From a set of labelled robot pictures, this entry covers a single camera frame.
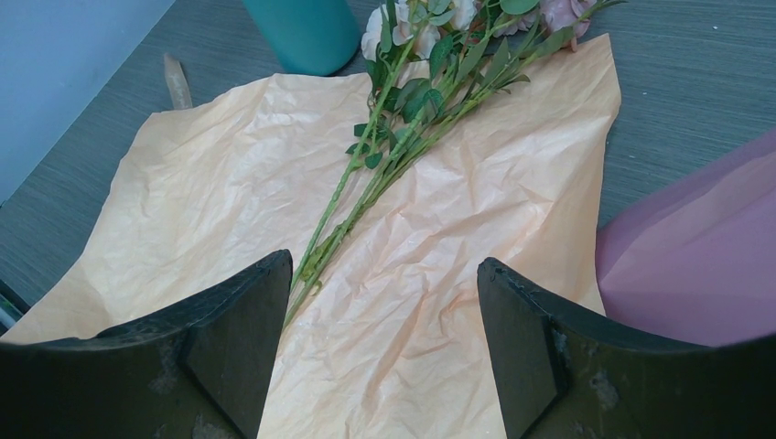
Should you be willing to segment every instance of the gray table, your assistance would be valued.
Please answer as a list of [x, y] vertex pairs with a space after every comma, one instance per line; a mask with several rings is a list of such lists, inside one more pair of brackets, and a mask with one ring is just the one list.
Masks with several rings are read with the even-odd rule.
[[[364, 27], [377, 2], [350, 3]], [[631, 0], [598, 17], [590, 36], [611, 34], [623, 98], [601, 224], [776, 124], [775, 24], [772, 0]], [[28, 303], [80, 256], [137, 129], [172, 108], [165, 52], [195, 105], [280, 71], [240, 0], [177, 0], [0, 209], [0, 279]], [[357, 57], [342, 73], [362, 70]]]

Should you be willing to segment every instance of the peach paper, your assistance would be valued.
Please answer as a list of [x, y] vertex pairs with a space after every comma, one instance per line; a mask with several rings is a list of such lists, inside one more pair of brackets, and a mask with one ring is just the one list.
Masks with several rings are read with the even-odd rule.
[[[609, 37], [528, 73], [361, 220], [281, 341], [259, 437], [504, 437], [476, 289], [488, 256], [603, 313], [596, 224], [620, 107]], [[4, 341], [92, 337], [269, 252], [298, 260], [369, 89], [366, 74], [274, 75], [153, 114], [83, 255]]]

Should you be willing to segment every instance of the flower stem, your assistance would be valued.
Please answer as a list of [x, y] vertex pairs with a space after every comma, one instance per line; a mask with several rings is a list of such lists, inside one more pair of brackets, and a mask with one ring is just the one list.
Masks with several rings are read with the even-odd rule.
[[[390, 76], [387, 80], [387, 89], [389, 90], [391, 86], [396, 82], [396, 80], [399, 77], [399, 74], [401, 73], [400, 67], [403, 65], [404, 61], [409, 56], [410, 50], [412, 49], [412, 45], [407, 45], [404, 50], [402, 51], [402, 54], [398, 60], [397, 66], [399, 68], [393, 69]], [[377, 124], [378, 119], [380, 118], [380, 114], [383, 112], [383, 106], [385, 105], [385, 101], [388, 99], [388, 93], [380, 93], [380, 99], [377, 101], [377, 104], [375, 105], [374, 111], [372, 113], [372, 117], [370, 117], [369, 122], [367, 122], [367, 127], [364, 130], [364, 133], [361, 135], [361, 138], [359, 139], [359, 144], [356, 146], [356, 152], [353, 154], [353, 156], [350, 158], [350, 162], [348, 163], [348, 167], [345, 169], [345, 172], [342, 174], [342, 177], [339, 179], [339, 183], [337, 184], [337, 188], [334, 190], [334, 194], [332, 195], [331, 199], [329, 200], [328, 205], [326, 206], [326, 210], [323, 213], [323, 216], [318, 221], [318, 225], [316, 226], [315, 231], [313, 232], [312, 237], [310, 238], [310, 241], [307, 243], [307, 248], [305, 249], [305, 253], [302, 255], [302, 259], [299, 261], [299, 265], [297, 266], [296, 270], [294, 271], [294, 274], [291, 276], [291, 292], [293, 293], [296, 289], [296, 285], [299, 282], [299, 276], [306, 270], [307, 263], [309, 262], [310, 255], [315, 250], [316, 244], [318, 244], [318, 240], [320, 239], [320, 234], [323, 231], [323, 228], [326, 227], [326, 225], [329, 223], [329, 220], [331, 219], [331, 216], [334, 214], [334, 210], [337, 208], [340, 197], [342, 195], [342, 191], [344, 190], [345, 186], [348, 183], [348, 180], [350, 179], [350, 175], [353, 173], [353, 171], [356, 169], [356, 162], [358, 160], [358, 152], [363, 147], [364, 142], [366, 141], [366, 138], [372, 131], [374, 131], [374, 125]]]
[[[521, 66], [519, 66], [518, 71], [522, 70], [529, 63], [523, 63]], [[451, 92], [454, 92], [456, 89], [457, 87], [453, 87]], [[417, 150], [412, 154], [403, 157], [402, 162], [397, 165], [396, 168], [387, 177], [383, 178], [383, 180], [380, 182], [380, 185], [375, 190], [372, 198], [370, 198], [365, 203], [365, 206], [367, 208], [373, 206], [374, 203], [377, 202], [377, 199], [385, 192], [385, 190], [387, 190], [388, 187], [395, 183], [396, 180], [398, 180], [404, 174], [404, 172], [406, 172], [406, 170], [409, 169], [409, 167], [417, 160], [417, 158], [425, 154], [428, 149], [431, 148], [431, 146], [439, 141], [439, 139], [447, 135], [447, 133], [450, 132], [453, 126], [455, 126], [455, 124], [458, 123], [460, 119], [477, 108], [495, 92], [496, 90], [487, 87], [480, 88], [474, 93], [473, 96], [467, 99], [467, 101], [462, 105], [460, 111], [454, 114], [450, 114], [447, 118], [445, 118], [445, 120], [439, 124], [439, 128], [429, 138], [423, 141], [421, 147], [417, 148]]]
[[[406, 134], [399, 140], [399, 143], [393, 149], [393, 153], [403, 149], [406, 146], [407, 140], [413, 135], [415, 128], [423, 120], [423, 116], [424, 116], [423, 112], [420, 112], [414, 118], [414, 120], [409, 124], [409, 127], [408, 127], [409, 129], [407, 130]], [[320, 259], [318, 259], [316, 263], [315, 272], [313, 272], [310, 278], [305, 281], [305, 286], [302, 288], [302, 291], [299, 293], [299, 295], [296, 297], [294, 302], [292, 302], [291, 306], [288, 308], [288, 312], [286, 313], [286, 321], [283, 324], [283, 328], [287, 327], [294, 319], [294, 317], [296, 316], [296, 312], [299, 310], [299, 307], [301, 307], [301, 305], [305, 302], [305, 299], [307, 299], [307, 296], [309, 295], [313, 286], [315, 286], [316, 282], [318, 281], [318, 278], [323, 273], [323, 270], [329, 264], [329, 260], [331, 260], [331, 257], [334, 255], [334, 252], [336, 252], [337, 249], [342, 244], [342, 241], [345, 235], [348, 232], [350, 232], [350, 230], [353, 228], [355, 221], [358, 220], [361, 217], [361, 215], [363, 215], [364, 213], [363, 207], [364, 205], [367, 204], [367, 201], [370, 195], [372, 194], [374, 187], [377, 186], [377, 184], [382, 179], [383, 171], [388, 166], [388, 164], [391, 163], [390, 156], [393, 156], [393, 153], [389, 155], [388, 160], [383, 160], [380, 162], [380, 164], [375, 169], [375, 173], [374, 173], [374, 176], [372, 177], [372, 180], [370, 180], [369, 184], [364, 189], [363, 193], [359, 197], [359, 200], [356, 202], [355, 206], [353, 206], [353, 209], [350, 211], [350, 214], [348, 215], [348, 217], [332, 232], [334, 234], [334, 238], [331, 244], [327, 246], [325, 252], [321, 255]]]

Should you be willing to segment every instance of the artificial flower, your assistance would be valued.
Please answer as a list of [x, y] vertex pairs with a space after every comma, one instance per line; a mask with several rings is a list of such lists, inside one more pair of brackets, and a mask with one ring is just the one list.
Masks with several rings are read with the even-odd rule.
[[[508, 16], [508, 17], [510, 20], [514, 18], [514, 16]], [[538, 13], [536, 12], [536, 10], [533, 10], [529, 14], [524, 15], [517, 23], [513, 23], [510, 26], [503, 27], [501, 29], [496, 30], [495, 32], [493, 32], [493, 36], [498, 38], [504, 35], [514, 35], [517, 33], [518, 30], [527, 32], [528, 30], [531, 29], [531, 26], [534, 25], [537, 17], [538, 17]]]
[[[585, 12], [595, 5], [597, 0], [541, 0], [539, 10], [546, 31], [549, 33], [573, 25]], [[574, 35], [582, 37], [590, 27], [590, 20], [574, 25]]]
[[455, 14], [450, 18], [450, 25], [456, 30], [466, 30], [471, 20], [477, 15], [476, 0], [453, 0]]
[[396, 27], [393, 28], [392, 37], [396, 46], [403, 45], [413, 37], [412, 25], [410, 24], [410, 6], [407, 4], [407, 0], [399, 0], [399, 3], [396, 4]]
[[377, 56], [377, 44], [380, 42], [380, 32], [383, 30], [383, 16], [380, 8], [372, 11], [369, 21], [366, 23], [366, 31], [361, 36], [361, 53], [370, 60], [375, 61]]
[[420, 59], [428, 59], [431, 56], [431, 49], [434, 48], [434, 45], [441, 38], [442, 36], [439, 34], [438, 27], [426, 25], [415, 38], [415, 45], [413, 46], [415, 54], [420, 57]]

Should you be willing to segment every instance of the teal cup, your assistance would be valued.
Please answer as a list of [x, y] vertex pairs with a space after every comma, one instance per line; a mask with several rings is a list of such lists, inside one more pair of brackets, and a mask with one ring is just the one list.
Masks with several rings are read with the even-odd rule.
[[353, 58], [361, 31], [346, 0], [242, 0], [286, 73], [328, 76]]

